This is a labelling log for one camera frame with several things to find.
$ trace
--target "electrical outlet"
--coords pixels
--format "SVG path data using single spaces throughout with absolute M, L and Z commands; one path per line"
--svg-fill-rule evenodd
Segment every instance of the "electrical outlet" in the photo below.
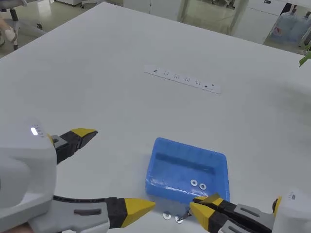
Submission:
M 159 68 L 156 66 L 145 66 L 144 72 L 148 73 L 148 74 L 156 75 L 156 76 L 161 77 L 161 78 L 176 81 L 178 83 L 183 83 L 183 84 L 186 84 L 188 86 L 193 86 L 193 87 L 200 88 L 200 89 L 210 91 L 213 93 L 221 94 L 220 87 L 213 84 L 213 83 L 212 84 L 203 83 L 198 79 L 195 79 L 195 78 L 192 78 L 189 76 L 185 76 L 185 75 L 181 75 L 181 74 L 178 74 L 176 72 L 172 72 L 172 71 L 167 70 L 167 69 L 162 69 L 162 68 Z

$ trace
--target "chair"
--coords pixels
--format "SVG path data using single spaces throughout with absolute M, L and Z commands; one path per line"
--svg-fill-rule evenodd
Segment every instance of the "chair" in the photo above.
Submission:
M 24 30 L 35 33 L 38 36 L 44 35 L 46 32 L 42 30 L 42 25 L 37 23 L 36 26 L 33 26 L 30 22 L 19 20 L 16 14 L 16 10 L 14 9 L 17 6 L 27 6 L 26 0 L 0 0 L 0 10 L 2 12 L 6 12 L 7 9 L 10 9 L 12 19 L 4 19 L 7 24 L 9 24 L 18 35 L 18 31 L 20 28 Z M 18 39 L 16 43 L 13 45 L 14 50 L 18 49 Z

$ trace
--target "blue container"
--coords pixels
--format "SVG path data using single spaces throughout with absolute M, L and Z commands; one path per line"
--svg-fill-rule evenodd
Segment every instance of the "blue container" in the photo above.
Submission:
M 194 179 L 197 186 L 192 186 Z M 199 184 L 207 188 L 202 190 Z M 227 159 L 224 154 L 165 138 L 157 138 L 146 176 L 146 192 L 189 204 L 194 197 L 218 193 L 230 201 Z

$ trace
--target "white table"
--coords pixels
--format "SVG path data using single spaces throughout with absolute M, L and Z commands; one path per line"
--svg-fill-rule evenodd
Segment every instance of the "white table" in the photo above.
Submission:
M 224 153 L 231 201 L 270 211 L 294 185 L 311 194 L 311 62 L 299 69 L 300 58 L 102 3 L 0 60 L 0 116 L 36 116 L 51 134 L 99 130 L 58 167 L 57 195 L 145 198 L 162 136 Z M 146 64 L 223 93 L 145 74 Z M 114 232 L 204 230 L 154 211 Z

